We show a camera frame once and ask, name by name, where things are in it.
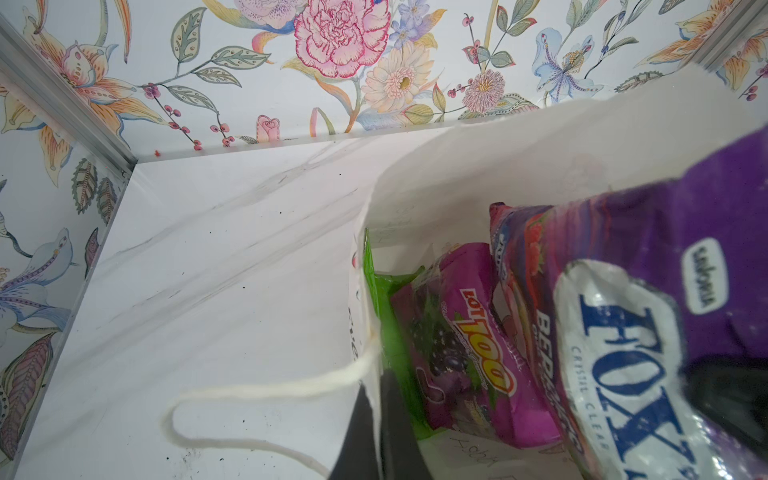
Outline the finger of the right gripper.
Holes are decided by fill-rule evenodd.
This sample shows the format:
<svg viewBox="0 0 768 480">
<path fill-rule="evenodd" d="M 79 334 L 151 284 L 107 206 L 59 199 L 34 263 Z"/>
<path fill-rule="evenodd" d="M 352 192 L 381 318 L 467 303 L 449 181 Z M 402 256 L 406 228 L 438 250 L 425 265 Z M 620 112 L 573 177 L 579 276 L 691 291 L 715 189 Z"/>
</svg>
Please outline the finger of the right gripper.
<svg viewBox="0 0 768 480">
<path fill-rule="evenodd" d="M 685 370 L 688 402 L 751 453 L 767 459 L 767 361 L 714 356 Z"/>
</svg>

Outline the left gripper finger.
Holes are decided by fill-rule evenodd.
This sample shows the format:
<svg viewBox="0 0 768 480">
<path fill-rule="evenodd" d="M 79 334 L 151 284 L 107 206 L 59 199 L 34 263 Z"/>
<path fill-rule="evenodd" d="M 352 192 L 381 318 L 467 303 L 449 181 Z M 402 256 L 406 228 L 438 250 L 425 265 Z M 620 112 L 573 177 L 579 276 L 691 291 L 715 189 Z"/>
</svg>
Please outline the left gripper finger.
<svg viewBox="0 0 768 480">
<path fill-rule="evenodd" d="M 329 474 L 330 480 L 432 477 L 419 450 L 392 370 L 381 375 L 380 387 L 382 410 L 378 417 L 374 415 L 366 389 L 359 389 L 339 457 Z"/>
</svg>

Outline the magenta purple snack bag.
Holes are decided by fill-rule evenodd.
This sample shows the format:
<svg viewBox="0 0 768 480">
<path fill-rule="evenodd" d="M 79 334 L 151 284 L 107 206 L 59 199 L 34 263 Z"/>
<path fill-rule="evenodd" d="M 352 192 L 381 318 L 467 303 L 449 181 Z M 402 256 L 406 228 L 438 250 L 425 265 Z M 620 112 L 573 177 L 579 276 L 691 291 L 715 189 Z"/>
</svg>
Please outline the magenta purple snack bag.
<svg viewBox="0 0 768 480">
<path fill-rule="evenodd" d="M 518 449 L 560 433 L 494 307 L 497 277 L 486 243 L 463 244 L 390 297 L 426 421 Z"/>
</svg>

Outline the purple white snack packet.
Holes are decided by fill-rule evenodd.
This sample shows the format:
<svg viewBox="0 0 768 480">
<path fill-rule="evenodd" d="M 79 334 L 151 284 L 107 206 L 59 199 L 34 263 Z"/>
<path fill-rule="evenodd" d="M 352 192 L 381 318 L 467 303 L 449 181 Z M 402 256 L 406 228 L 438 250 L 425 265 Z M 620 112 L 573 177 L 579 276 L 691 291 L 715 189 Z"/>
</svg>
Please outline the purple white snack packet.
<svg viewBox="0 0 768 480">
<path fill-rule="evenodd" d="M 506 302 L 587 479 L 763 479 L 685 396 L 714 356 L 767 361 L 767 133 L 681 177 L 489 209 Z"/>
</svg>

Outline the green chips bag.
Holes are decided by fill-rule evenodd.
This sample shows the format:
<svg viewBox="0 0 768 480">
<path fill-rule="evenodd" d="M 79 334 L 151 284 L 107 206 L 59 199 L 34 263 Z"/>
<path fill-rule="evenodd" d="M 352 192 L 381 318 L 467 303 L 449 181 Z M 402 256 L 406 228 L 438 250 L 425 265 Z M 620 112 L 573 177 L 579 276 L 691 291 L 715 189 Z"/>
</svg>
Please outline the green chips bag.
<svg viewBox="0 0 768 480">
<path fill-rule="evenodd" d="M 391 305 L 391 297 L 414 280 L 424 267 L 405 275 L 380 274 L 375 271 L 369 232 L 364 234 L 363 272 L 370 293 L 373 309 L 380 321 L 383 366 L 391 369 L 403 396 L 407 417 L 417 440 L 433 436 L 433 430 L 424 410 L 420 387 L 416 379 L 407 343 Z"/>
</svg>

